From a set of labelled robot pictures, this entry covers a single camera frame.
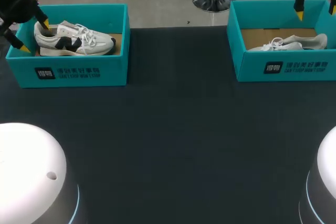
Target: sneaker sole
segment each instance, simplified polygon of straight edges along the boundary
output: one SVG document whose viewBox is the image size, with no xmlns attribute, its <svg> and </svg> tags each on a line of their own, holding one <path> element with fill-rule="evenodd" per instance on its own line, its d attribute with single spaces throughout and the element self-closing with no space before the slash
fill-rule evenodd
<svg viewBox="0 0 336 224">
<path fill-rule="evenodd" d="M 97 54 L 89 54 L 89 55 L 83 55 L 83 54 L 78 54 L 76 52 L 68 51 L 68 50 L 58 50 L 58 49 L 49 49 L 49 48 L 40 48 L 40 55 L 41 56 L 46 56 L 46 57 L 54 57 L 54 56 L 97 56 L 97 55 L 105 55 L 108 52 L 112 51 L 115 47 L 99 52 Z"/>
</svg>

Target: shoe box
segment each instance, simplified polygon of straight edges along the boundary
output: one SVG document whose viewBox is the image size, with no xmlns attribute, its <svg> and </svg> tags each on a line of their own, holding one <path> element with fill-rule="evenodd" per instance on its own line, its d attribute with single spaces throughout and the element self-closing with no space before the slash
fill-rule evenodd
<svg viewBox="0 0 336 224">
<path fill-rule="evenodd" d="M 327 0 L 306 0 L 300 21 L 294 0 L 232 1 L 227 34 L 237 80 L 336 80 L 336 16 Z M 326 34 L 324 50 L 248 51 L 276 37 Z"/>
<path fill-rule="evenodd" d="M 50 24 L 66 20 L 111 34 L 116 39 L 113 55 L 41 57 L 34 38 L 34 24 L 21 24 L 16 36 L 31 53 L 11 47 L 6 60 L 21 88 L 124 86 L 127 82 L 130 25 L 125 4 L 41 6 Z"/>
</svg>

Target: shoe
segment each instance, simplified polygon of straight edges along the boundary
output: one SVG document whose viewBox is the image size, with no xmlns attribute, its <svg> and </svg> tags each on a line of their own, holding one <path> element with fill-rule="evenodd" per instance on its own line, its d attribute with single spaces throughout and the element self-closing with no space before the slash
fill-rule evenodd
<svg viewBox="0 0 336 224">
<path fill-rule="evenodd" d="M 303 49 L 326 49 L 328 37 L 325 34 L 319 34 L 314 38 L 301 38 L 293 35 L 287 39 L 284 39 L 281 42 L 283 43 L 283 45 L 298 42 L 302 44 Z"/>
<path fill-rule="evenodd" d="M 108 34 L 63 21 L 46 30 L 37 22 L 34 27 L 41 56 L 105 55 L 115 49 L 116 40 Z"/>
<path fill-rule="evenodd" d="M 287 50 L 303 50 L 301 43 L 293 42 L 283 45 L 282 38 L 274 38 L 272 42 L 262 47 L 252 48 L 249 51 L 287 51 Z"/>
</svg>

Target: shoelace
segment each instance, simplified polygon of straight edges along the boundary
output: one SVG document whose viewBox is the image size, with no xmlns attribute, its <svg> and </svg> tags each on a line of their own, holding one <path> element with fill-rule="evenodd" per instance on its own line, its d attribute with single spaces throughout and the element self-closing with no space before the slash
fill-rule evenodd
<svg viewBox="0 0 336 224">
<path fill-rule="evenodd" d="M 96 42 L 96 37 L 93 34 L 93 31 L 88 29 L 85 26 L 82 26 L 80 24 L 75 24 L 75 26 L 78 28 L 77 34 L 74 34 L 73 37 L 82 39 L 82 45 L 79 49 L 83 49 L 84 54 L 87 56 L 87 53 L 85 51 L 85 44 L 88 45 L 90 48 L 94 47 Z"/>
<path fill-rule="evenodd" d="M 279 37 L 276 37 L 272 40 L 272 42 L 270 42 L 269 44 L 267 45 L 264 45 L 262 48 L 261 48 L 261 51 L 268 51 L 270 48 L 274 48 L 274 49 L 281 49 L 283 48 L 282 44 L 283 44 L 283 39 L 282 38 L 279 38 Z"/>
</svg>

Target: white dome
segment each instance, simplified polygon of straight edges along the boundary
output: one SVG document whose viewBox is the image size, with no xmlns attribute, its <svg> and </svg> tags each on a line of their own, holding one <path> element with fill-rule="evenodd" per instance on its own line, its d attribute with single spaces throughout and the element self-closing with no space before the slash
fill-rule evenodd
<svg viewBox="0 0 336 224">
<path fill-rule="evenodd" d="M 317 164 L 326 188 L 336 198 L 336 127 L 323 139 L 317 154 Z"/>
<path fill-rule="evenodd" d="M 55 201 L 66 159 L 48 132 L 29 124 L 0 124 L 0 222 L 30 224 Z"/>
</svg>

